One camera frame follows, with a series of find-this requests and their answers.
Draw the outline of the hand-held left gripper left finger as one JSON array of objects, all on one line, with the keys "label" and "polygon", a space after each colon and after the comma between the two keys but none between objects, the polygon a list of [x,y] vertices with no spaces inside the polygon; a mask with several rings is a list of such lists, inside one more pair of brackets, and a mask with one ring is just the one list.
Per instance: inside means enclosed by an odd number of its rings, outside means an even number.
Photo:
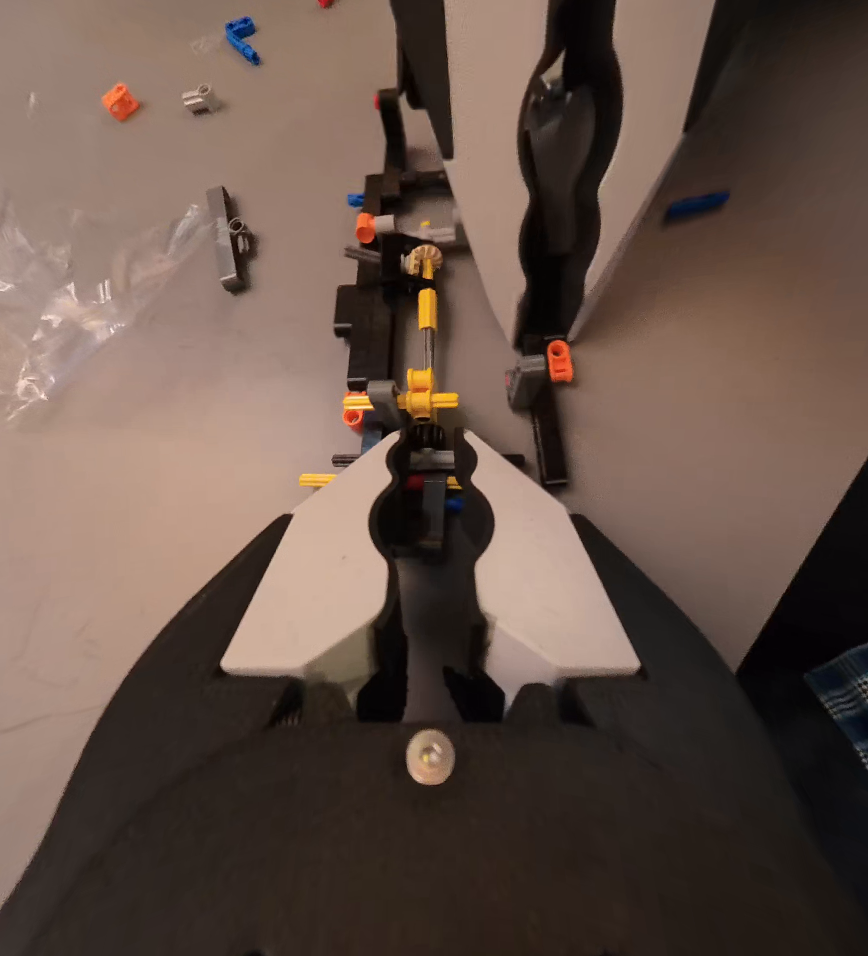
[{"label": "hand-held left gripper left finger", "polygon": [[366,722],[400,722],[408,642],[398,574],[379,543],[399,433],[382,439],[287,516],[221,659],[230,676],[340,687]]}]

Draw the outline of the blue angled lego piece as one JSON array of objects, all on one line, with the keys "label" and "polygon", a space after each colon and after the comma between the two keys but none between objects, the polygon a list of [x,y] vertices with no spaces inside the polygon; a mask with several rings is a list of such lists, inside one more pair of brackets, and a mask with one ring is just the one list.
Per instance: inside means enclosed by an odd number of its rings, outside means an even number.
[{"label": "blue angled lego piece", "polygon": [[260,66],[260,54],[249,42],[256,32],[256,23],[249,15],[225,23],[225,38],[229,45],[249,64]]}]

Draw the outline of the blue lego pin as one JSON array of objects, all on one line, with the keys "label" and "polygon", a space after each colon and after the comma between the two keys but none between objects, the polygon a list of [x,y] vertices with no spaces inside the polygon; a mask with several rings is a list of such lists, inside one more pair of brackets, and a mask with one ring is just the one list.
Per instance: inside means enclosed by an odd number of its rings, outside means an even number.
[{"label": "blue lego pin", "polygon": [[673,201],[665,210],[666,224],[694,219],[722,209],[730,199],[729,190],[718,190],[703,195],[683,197]]}]

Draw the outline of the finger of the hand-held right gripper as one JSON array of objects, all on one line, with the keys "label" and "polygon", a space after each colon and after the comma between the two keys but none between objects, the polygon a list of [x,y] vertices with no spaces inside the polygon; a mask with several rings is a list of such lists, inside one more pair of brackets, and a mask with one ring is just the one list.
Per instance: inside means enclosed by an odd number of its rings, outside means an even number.
[{"label": "finger of the hand-held right gripper", "polygon": [[546,1],[445,1],[453,157],[445,168],[488,304],[516,340],[529,201],[519,155],[524,97],[547,40]]},{"label": "finger of the hand-held right gripper", "polygon": [[619,1],[613,27],[622,80],[619,140],[598,190],[600,232],[569,332],[592,319],[683,139],[714,1]]}]

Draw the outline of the clear plastic bag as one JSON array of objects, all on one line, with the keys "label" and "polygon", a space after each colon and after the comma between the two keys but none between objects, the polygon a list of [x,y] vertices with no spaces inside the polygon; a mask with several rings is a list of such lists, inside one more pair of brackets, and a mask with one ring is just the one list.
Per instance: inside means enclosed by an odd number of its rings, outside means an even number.
[{"label": "clear plastic bag", "polygon": [[206,243],[210,216],[133,219],[24,201],[0,205],[0,416],[40,417],[91,359],[163,297]]}]

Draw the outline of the grey lego beam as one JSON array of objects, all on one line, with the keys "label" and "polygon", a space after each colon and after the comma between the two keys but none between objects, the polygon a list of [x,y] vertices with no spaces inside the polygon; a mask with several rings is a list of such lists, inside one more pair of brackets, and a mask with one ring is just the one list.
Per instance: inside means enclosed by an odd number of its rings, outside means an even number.
[{"label": "grey lego beam", "polygon": [[241,217],[239,210],[223,185],[208,188],[205,199],[219,281],[225,292],[240,294],[248,288],[247,262],[251,255],[237,254],[227,228],[232,217]]}]

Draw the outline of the black lego drive shaft assembly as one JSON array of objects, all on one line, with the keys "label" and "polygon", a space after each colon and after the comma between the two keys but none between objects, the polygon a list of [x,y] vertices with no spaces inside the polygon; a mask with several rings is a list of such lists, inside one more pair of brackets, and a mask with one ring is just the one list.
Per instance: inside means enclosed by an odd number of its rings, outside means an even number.
[{"label": "black lego drive shaft assembly", "polygon": [[[384,166],[368,176],[364,192],[349,196],[358,212],[356,244],[345,257],[357,263],[353,284],[338,287],[333,332],[347,343],[348,371],[343,420],[361,438],[360,453],[333,459],[337,472],[304,474],[301,487],[320,493],[383,439],[404,439],[406,469],[398,478],[392,512],[393,546],[399,553],[439,553],[446,540],[448,517],[461,521],[471,547],[483,552],[493,532],[487,504],[478,504],[462,476],[474,466],[456,464],[457,429],[449,438],[439,420],[459,424],[460,400],[442,392],[437,381],[438,271],[448,253],[464,247],[459,214],[451,226],[437,229],[423,222],[404,229],[398,211],[407,200],[451,198],[444,171],[409,166],[399,95],[394,89],[374,98],[384,130]],[[404,388],[393,376],[394,324],[401,306],[416,305],[422,354],[419,368],[405,374]]]}]

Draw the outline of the black lego side beam assembly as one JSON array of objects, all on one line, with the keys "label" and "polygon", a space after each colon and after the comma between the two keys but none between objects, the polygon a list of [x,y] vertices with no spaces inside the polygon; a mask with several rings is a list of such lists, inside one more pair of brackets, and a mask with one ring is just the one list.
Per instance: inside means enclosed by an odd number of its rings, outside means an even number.
[{"label": "black lego side beam assembly", "polygon": [[525,288],[506,390],[509,407],[530,417],[538,479],[548,490],[570,478],[548,347],[567,334],[565,281],[578,242],[576,191],[594,137],[588,90],[570,91],[561,77],[532,81],[522,136],[528,203],[519,252]]}]

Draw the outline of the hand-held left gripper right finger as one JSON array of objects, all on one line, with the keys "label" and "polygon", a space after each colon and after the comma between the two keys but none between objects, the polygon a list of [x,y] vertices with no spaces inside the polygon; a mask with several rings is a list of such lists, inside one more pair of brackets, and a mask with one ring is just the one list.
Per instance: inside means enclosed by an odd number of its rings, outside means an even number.
[{"label": "hand-held left gripper right finger", "polygon": [[463,507],[447,554],[461,588],[459,658],[443,666],[466,723],[498,723],[525,688],[628,678],[641,661],[568,509],[466,427],[454,435]]}]

